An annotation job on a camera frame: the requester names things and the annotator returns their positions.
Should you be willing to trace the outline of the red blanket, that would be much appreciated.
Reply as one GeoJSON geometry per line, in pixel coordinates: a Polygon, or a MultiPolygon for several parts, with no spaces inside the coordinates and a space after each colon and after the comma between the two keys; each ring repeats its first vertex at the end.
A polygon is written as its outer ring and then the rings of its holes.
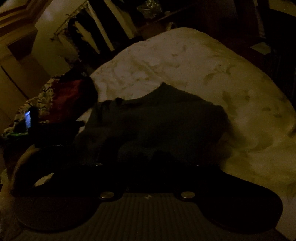
{"type": "Polygon", "coordinates": [[[97,102],[98,93],[90,78],[59,82],[53,95],[53,107],[57,110],[88,109],[97,102]]]}

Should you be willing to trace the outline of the white floral bed sheet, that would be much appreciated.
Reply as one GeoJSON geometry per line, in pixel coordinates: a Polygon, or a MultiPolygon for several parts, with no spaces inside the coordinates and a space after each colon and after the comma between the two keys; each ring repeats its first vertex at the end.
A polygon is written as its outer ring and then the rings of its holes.
{"type": "Polygon", "coordinates": [[[99,101],[139,98],[164,82],[222,106],[234,128],[222,169],[279,195],[277,229],[295,239],[295,110],[264,72],[207,34],[178,28],[124,49],[91,78],[99,101]]]}

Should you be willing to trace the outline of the glowing phone screen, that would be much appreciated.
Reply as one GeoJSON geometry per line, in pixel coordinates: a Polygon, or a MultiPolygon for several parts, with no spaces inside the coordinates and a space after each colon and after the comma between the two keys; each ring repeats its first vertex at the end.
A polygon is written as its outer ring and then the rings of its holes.
{"type": "Polygon", "coordinates": [[[26,124],[26,128],[29,129],[31,127],[31,112],[27,111],[25,113],[25,124],[26,124]]]}

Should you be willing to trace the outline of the patterned white black cloth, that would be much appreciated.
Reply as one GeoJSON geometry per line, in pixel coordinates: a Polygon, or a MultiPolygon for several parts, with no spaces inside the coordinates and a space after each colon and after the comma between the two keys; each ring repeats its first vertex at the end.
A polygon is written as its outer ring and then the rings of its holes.
{"type": "Polygon", "coordinates": [[[52,77],[42,87],[41,92],[27,100],[22,106],[18,108],[14,116],[13,122],[4,129],[1,136],[7,138],[10,135],[23,135],[27,132],[25,124],[25,113],[29,111],[29,108],[36,107],[40,116],[49,115],[53,109],[54,95],[57,93],[57,87],[61,83],[63,75],[57,75],[52,77]]]}

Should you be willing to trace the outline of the wooden wardrobe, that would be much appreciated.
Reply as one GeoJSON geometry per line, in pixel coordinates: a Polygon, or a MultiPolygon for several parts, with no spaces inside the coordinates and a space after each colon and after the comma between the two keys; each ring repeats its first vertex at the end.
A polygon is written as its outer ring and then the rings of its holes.
{"type": "Polygon", "coordinates": [[[1,129],[50,78],[32,55],[37,20],[49,1],[1,1],[1,129]]]}

